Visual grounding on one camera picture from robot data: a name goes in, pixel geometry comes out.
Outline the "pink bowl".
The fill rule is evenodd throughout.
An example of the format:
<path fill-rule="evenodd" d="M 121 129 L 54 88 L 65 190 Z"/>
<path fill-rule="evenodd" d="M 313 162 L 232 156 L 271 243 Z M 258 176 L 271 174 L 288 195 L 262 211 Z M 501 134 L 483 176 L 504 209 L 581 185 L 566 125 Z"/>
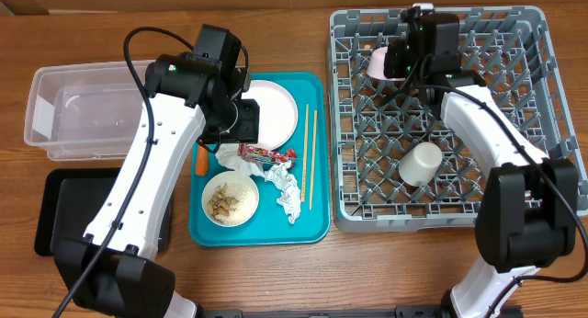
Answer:
<path fill-rule="evenodd" d="M 384 80 L 384 81 L 393 81 L 393 82 L 400 82 L 405 79 L 404 72 L 400 74 L 392 74 L 390 77 L 387 77 L 384 73 L 385 67 L 385 58 L 388 52 L 387 47 L 381 47 L 375 49 L 370 57 L 369 63 L 367 66 L 367 75 L 373 79 Z"/>

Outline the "large pink plate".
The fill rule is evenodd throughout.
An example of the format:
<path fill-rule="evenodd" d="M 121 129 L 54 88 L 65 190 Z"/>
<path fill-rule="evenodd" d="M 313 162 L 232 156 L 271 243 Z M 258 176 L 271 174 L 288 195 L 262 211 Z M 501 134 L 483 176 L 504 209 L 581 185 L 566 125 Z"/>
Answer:
<path fill-rule="evenodd" d="M 298 125 L 298 107 L 282 85 L 267 80 L 253 80 L 243 101 L 252 99 L 260 107 L 259 134 L 255 147 L 276 150 L 292 136 Z"/>

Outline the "white cup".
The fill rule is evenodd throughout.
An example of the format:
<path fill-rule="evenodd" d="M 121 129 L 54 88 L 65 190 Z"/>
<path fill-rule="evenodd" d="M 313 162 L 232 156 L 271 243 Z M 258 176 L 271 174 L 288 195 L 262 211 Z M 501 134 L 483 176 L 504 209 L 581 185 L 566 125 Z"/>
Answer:
<path fill-rule="evenodd" d="M 434 178 L 442 160 L 443 155 L 437 145 L 421 142 L 400 160 L 400 177 L 410 186 L 425 186 Z"/>

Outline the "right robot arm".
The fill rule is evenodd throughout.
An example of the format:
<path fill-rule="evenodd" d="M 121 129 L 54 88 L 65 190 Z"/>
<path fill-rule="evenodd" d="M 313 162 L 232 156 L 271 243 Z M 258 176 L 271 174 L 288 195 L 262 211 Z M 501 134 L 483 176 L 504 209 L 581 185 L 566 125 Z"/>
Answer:
<path fill-rule="evenodd" d="M 568 159 L 551 159 L 529 142 L 496 105 L 484 78 L 461 66 L 460 20 L 421 4 L 402 10 L 403 47 L 387 49 L 385 79 L 402 79 L 399 93 L 417 92 L 421 103 L 467 146 L 486 185 L 475 221 L 479 258 L 466 277 L 447 290 L 435 317 L 520 317 L 503 304 L 541 268 L 569 255 L 587 238 L 577 216 L 579 175 Z"/>

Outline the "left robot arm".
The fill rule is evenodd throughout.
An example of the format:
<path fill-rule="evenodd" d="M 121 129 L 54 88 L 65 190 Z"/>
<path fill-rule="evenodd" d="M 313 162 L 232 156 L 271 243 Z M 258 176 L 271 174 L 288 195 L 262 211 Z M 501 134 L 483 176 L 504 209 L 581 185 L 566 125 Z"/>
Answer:
<path fill-rule="evenodd" d="M 164 215 L 195 145 L 258 140 L 258 104 L 244 97 L 251 77 L 241 41 L 205 25 L 178 55 L 163 54 L 134 81 L 140 122 L 116 181 L 79 239 L 60 241 L 54 261 L 65 303 L 115 317 L 199 317 L 175 274 L 155 262 Z"/>

